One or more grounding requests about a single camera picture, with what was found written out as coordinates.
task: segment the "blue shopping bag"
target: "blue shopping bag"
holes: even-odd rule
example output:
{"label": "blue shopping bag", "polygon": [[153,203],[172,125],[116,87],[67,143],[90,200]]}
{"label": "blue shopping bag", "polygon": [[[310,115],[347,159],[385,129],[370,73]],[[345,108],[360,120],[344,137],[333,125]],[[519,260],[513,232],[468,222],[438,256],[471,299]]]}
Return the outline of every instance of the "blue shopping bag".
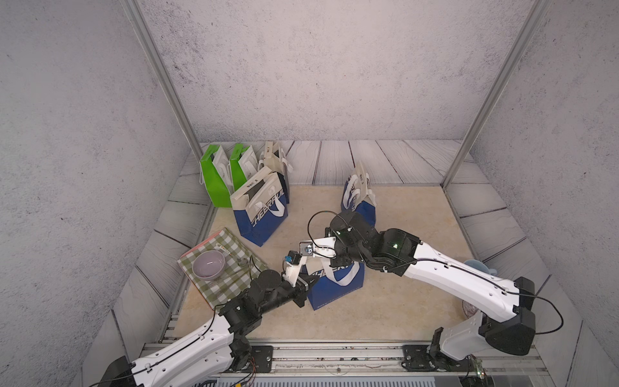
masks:
{"label": "blue shopping bag", "polygon": [[376,196],[372,192],[370,174],[362,162],[357,162],[344,185],[341,207],[342,211],[357,211],[372,227],[376,224]]}
{"label": "blue shopping bag", "polygon": [[238,230],[262,246],[288,217],[286,195],[277,173],[262,167],[230,196]]}
{"label": "blue shopping bag", "polygon": [[344,267],[330,267],[330,259],[310,257],[305,271],[320,279],[308,293],[308,300],[314,310],[363,287],[365,265],[354,262]]}

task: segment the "black cable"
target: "black cable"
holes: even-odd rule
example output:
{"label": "black cable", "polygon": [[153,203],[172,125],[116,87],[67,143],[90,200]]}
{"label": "black cable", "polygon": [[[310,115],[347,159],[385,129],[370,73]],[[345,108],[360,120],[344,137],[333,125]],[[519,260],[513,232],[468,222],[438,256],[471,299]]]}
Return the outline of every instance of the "black cable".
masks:
{"label": "black cable", "polygon": [[253,371],[252,371],[252,372],[250,372],[249,374],[245,375],[245,377],[244,377],[244,378],[242,378],[241,380],[239,380],[239,381],[236,381],[236,382],[232,383],[229,387],[235,387],[237,384],[244,382],[244,381],[245,381],[245,379],[247,379],[248,377],[251,377],[253,374],[254,374],[254,372],[253,372]]}
{"label": "black cable", "polygon": [[459,266],[455,266],[455,265],[450,266],[450,265],[448,265],[448,264],[447,264],[447,262],[441,262],[441,261],[438,261],[438,260],[436,260],[436,259],[430,259],[430,258],[419,258],[419,259],[417,259],[415,262],[421,262],[421,261],[438,262],[438,263],[441,263],[441,264],[443,264],[443,265],[447,265],[447,266],[449,266],[449,267],[453,267],[454,269],[462,270],[462,271],[464,271],[465,273],[470,274],[471,276],[475,276],[475,277],[477,277],[477,278],[481,278],[481,279],[483,279],[484,281],[486,281],[486,282],[489,282],[489,283],[493,284],[494,286],[496,286],[497,288],[501,289],[503,292],[508,293],[508,294],[513,294],[513,295],[518,295],[518,296],[522,295],[522,296],[525,296],[525,297],[532,297],[532,298],[539,298],[539,299],[541,299],[541,300],[546,301],[547,303],[549,303],[549,304],[550,304],[550,305],[551,305],[551,306],[555,309],[556,313],[559,315],[559,318],[561,319],[561,324],[559,325],[559,327],[557,327],[557,328],[555,328],[555,329],[553,329],[553,330],[551,330],[551,331],[547,331],[547,332],[539,332],[539,333],[536,333],[536,334],[548,334],[548,333],[557,332],[559,329],[561,329],[561,328],[563,327],[563,323],[564,323],[564,320],[563,320],[563,315],[561,314],[561,312],[559,312],[559,309],[557,309],[557,308],[556,308],[555,304],[553,304],[553,303],[552,303],[552,301],[550,301],[550,300],[548,300],[548,299],[546,299],[546,298],[540,297],[540,296],[538,296],[538,295],[532,295],[532,294],[525,294],[525,293],[515,293],[515,292],[510,292],[510,291],[506,290],[504,287],[502,287],[502,286],[500,286],[500,285],[496,284],[495,282],[493,282],[493,281],[491,281],[491,280],[489,280],[489,279],[487,279],[487,278],[484,278],[484,277],[480,276],[479,274],[476,274],[476,273],[474,273],[474,272],[472,272],[472,271],[468,271],[468,270],[464,269],[463,267],[459,267]]}
{"label": "black cable", "polygon": [[[178,352],[181,352],[183,349],[185,349],[185,348],[189,347],[191,344],[193,344],[193,343],[195,343],[196,341],[198,341],[198,340],[200,339],[200,337],[204,336],[204,335],[206,334],[206,332],[208,332],[208,331],[210,330],[210,328],[213,326],[213,323],[215,322],[215,316],[217,315],[217,307],[222,307],[222,306],[224,306],[224,305],[225,305],[225,304],[221,303],[221,304],[215,305],[215,306],[213,307],[213,318],[210,320],[210,325],[209,325],[209,327],[208,327],[208,328],[206,328],[206,330],[205,330],[202,334],[198,335],[198,337],[197,337],[195,340],[193,340],[192,342],[190,342],[190,343],[189,343],[189,344],[187,344],[186,346],[184,346],[184,347],[182,347],[182,348],[180,348],[180,349],[178,349],[178,350],[174,351],[174,353],[172,353],[172,354],[170,354],[170,355],[166,356],[165,358],[163,358],[163,359],[159,360],[158,362],[154,363],[154,364],[153,364],[152,366],[150,366],[150,367],[151,367],[151,368],[153,368],[154,366],[159,365],[159,364],[161,364],[162,362],[164,362],[164,361],[168,360],[170,357],[172,357],[172,356],[176,355]],[[112,381],[116,381],[116,380],[126,379],[126,378],[129,378],[130,376],[134,376],[134,375],[137,375],[138,373],[142,373],[142,372],[144,372],[144,371],[146,371],[146,370],[148,370],[148,369],[149,369],[149,368],[144,368],[144,369],[142,369],[142,370],[139,370],[139,371],[137,371],[137,372],[131,373],[131,374],[129,374],[129,375],[126,375],[126,376],[121,376],[120,378],[114,378],[114,379],[108,379],[108,380],[98,381],[98,382],[96,382],[96,383],[91,384],[91,385],[90,385],[90,386],[88,386],[88,387],[94,387],[94,386],[96,386],[96,385],[100,385],[101,383],[108,383],[108,382],[112,382]]]}
{"label": "black cable", "polygon": [[[343,217],[341,217],[341,216],[340,216],[340,214],[338,214],[338,213],[336,213],[336,212],[334,212],[334,211],[330,211],[330,210],[322,210],[322,211],[318,211],[317,213],[315,213],[314,215],[312,215],[312,216],[311,216],[311,218],[309,218],[309,220],[308,220],[308,235],[309,235],[309,239],[311,239],[312,244],[313,244],[315,247],[320,247],[320,248],[328,248],[328,249],[333,250],[333,252],[336,252],[336,251],[335,251],[335,249],[334,249],[333,247],[328,247],[328,246],[318,246],[318,245],[316,244],[316,242],[314,241],[314,238],[312,238],[311,233],[310,233],[310,223],[311,223],[311,220],[312,220],[312,219],[314,219],[314,216],[316,216],[316,215],[318,215],[318,214],[322,214],[323,212],[328,212],[328,213],[330,213],[330,214],[334,214],[334,215],[335,215],[335,216],[337,216],[338,218],[342,219],[342,221],[344,222],[344,224],[345,224],[346,226],[348,226],[349,228],[353,228],[353,227],[352,227],[350,224],[348,224],[348,222],[346,221],[346,219],[344,219]],[[321,257],[325,257],[325,258],[329,258],[329,259],[331,259],[331,258],[335,258],[335,257],[329,257],[329,256],[326,256],[326,255],[322,255],[321,253],[318,253],[318,252],[316,252],[316,251],[314,251],[313,253],[314,253],[314,254],[316,254],[316,255],[320,255]]]}
{"label": "black cable", "polygon": [[259,272],[262,272],[262,270],[260,270],[257,266],[256,266],[256,261],[254,260],[254,256],[252,255],[249,260],[251,261],[251,263],[254,264],[254,267],[256,268],[256,270],[258,270]]}
{"label": "black cable", "polygon": [[468,355],[466,358],[468,359],[468,362],[467,362],[468,367],[466,370],[466,376],[464,377],[465,379],[469,377],[469,373],[470,373],[470,355]]}
{"label": "black cable", "polygon": [[523,293],[514,293],[514,292],[506,292],[506,293],[509,293],[509,294],[515,294],[515,295],[523,295],[523,296],[525,296],[525,297],[539,298],[540,300],[544,300],[544,301],[546,301],[547,303],[549,303],[549,304],[550,304],[550,305],[551,305],[551,306],[555,309],[555,312],[559,315],[559,318],[561,319],[561,324],[559,324],[559,327],[557,327],[557,328],[555,328],[555,329],[553,329],[553,330],[551,330],[551,331],[546,331],[546,332],[538,332],[538,333],[536,333],[536,334],[548,334],[548,333],[553,333],[553,332],[557,332],[559,329],[563,328],[563,322],[564,322],[564,321],[563,321],[563,315],[561,314],[561,312],[559,312],[559,309],[557,309],[557,308],[556,308],[555,304],[553,304],[553,303],[552,303],[552,301],[550,301],[549,299],[547,299],[547,298],[543,298],[543,297],[540,297],[540,296],[538,296],[538,295],[533,295],[533,294],[523,294]]}

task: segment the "bag handle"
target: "bag handle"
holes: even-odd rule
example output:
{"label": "bag handle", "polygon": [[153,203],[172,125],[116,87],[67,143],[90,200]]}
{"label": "bag handle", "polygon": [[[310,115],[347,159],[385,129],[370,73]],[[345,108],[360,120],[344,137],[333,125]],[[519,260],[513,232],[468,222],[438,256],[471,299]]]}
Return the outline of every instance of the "bag handle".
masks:
{"label": "bag handle", "polygon": [[[271,187],[269,189],[269,193],[271,195],[275,194],[275,187]],[[267,210],[269,210],[271,212],[271,214],[277,216],[278,218],[281,218],[282,216],[284,216],[284,212],[286,211],[286,207],[282,204],[282,202],[280,202],[278,197],[275,197],[275,207],[277,207],[276,211],[273,211],[272,209],[270,209],[266,204],[264,204],[263,202],[256,202],[255,203],[256,209],[261,209],[262,207],[267,207]]]}
{"label": "bag handle", "polygon": [[282,164],[286,164],[286,168],[288,168],[289,171],[295,170],[294,168],[292,168],[292,165],[290,165],[290,163],[288,162],[288,160],[286,160],[285,157],[281,157],[280,160],[282,161]]}
{"label": "bag handle", "polygon": [[341,280],[337,280],[335,279],[335,274],[333,274],[333,267],[329,266],[331,259],[321,257],[320,260],[322,261],[322,268],[324,269],[325,276],[340,286],[348,286],[359,272],[359,262],[355,261],[352,264],[348,274],[346,274]]}
{"label": "bag handle", "polygon": [[372,191],[372,189],[370,188],[370,174],[369,173],[365,173],[365,181],[366,181],[366,186],[367,186],[367,194],[370,197],[370,201],[372,202],[372,205],[374,205],[374,207],[376,207],[376,195],[374,194],[374,191]]}
{"label": "bag handle", "polygon": [[356,174],[351,175],[350,179],[348,179],[348,182],[346,183],[346,188],[344,189],[344,196],[342,198],[342,204],[344,205],[344,208],[348,209],[350,207],[350,201],[361,195],[361,190],[359,188],[357,188],[355,191],[353,191],[352,195],[350,194],[350,189],[352,187],[352,185],[359,179],[359,176],[357,176]]}
{"label": "bag handle", "polygon": [[233,186],[232,180],[230,179],[230,175],[226,173],[226,168],[228,167],[229,165],[224,165],[223,163],[219,163],[215,166],[215,169],[217,170],[217,172],[219,172],[219,175],[222,177],[224,183],[226,183],[229,186]]}
{"label": "bag handle", "polygon": [[256,169],[256,167],[254,167],[254,165],[251,162],[246,162],[243,164],[243,166],[249,170],[250,176],[255,175],[260,169],[260,163],[258,163],[258,169]]}

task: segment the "green checkered placemat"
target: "green checkered placemat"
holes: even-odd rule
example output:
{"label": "green checkered placemat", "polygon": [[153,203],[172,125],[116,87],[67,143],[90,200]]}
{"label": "green checkered placemat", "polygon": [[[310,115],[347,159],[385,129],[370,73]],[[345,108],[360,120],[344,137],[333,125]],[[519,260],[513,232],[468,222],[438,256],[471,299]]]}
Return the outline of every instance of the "green checkered placemat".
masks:
{"label": "green checkered placemat", "polygon": [[[193,261],[197,256],[208,250],[219,250],[226,257],[226,266],[223,273],[212,281],[205,281],[196,277],[191,269]],[[256,278],[260,274],[254,265],[248,263],[252,256],[256,266],[261,271],[268,269],[267,265],[260,258],[245,247],[227,228],[224,228],[183,254],[177,262],[189,279],[196,285],[210,307],[213,308],[215,305],[227,303],[242,290],[249,287],[251,282],[249,270],[251,270],[252,278]],[[238,259],[248,264],[240,266]]]}

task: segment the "robotic arm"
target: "robotic arm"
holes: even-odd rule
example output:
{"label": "robotic arm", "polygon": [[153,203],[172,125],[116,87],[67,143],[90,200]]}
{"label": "robotic arm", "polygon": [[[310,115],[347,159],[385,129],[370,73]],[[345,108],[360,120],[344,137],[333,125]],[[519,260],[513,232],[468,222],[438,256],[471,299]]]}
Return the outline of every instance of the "robotic arm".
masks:
{"label": "robotic arm", "polygon": [[275,270],[262,271],[203,326],[159,352],[137,359],[131,369],[134,385],[193,386],[225,370],[242,370],[251,355],[245,335],[260,326],[262,314],[289,301],[302,307],[318,279],[300,275],[293,286]]}
{"label": "robotic arm", "polygon": [[289,252],[292,262],[284,273],[263,271],[206,324],[137,359],[131,370],[134,385],[192,386],[225,370],[243,369],[251,354],[245,335],[260,325],[262,314],[291,300],[299,307],[305,304],[319,279],[300,274],[309,256],[328,259],[331,267],[363,262],[370,269],[422,280],[475,305],[479,311],[473,317],[435,331],[428,355],[437,370],[491,347],[512,355],[529,353],[535,335],[532,281],[491,276],[396,228],[377,232],[357,212],[335,215],[324,238],[310,237],[300,243],[301,253]]}
{"label": "robotic arm", "polygon": [[535,291],[529,279],[491,276],[397,228],[379,233],[352,211],[336,214],[326,237],[301,242],[300,251],[284,275],[291,284],[307,257],[319,256],[329,259],[331,267],[359,261],[370,269],[422,280],[475,305],[479,311],[473,317],[435,331],[430,356],[439,365],[491,347],[511,355],[529,353],[535,335]]}

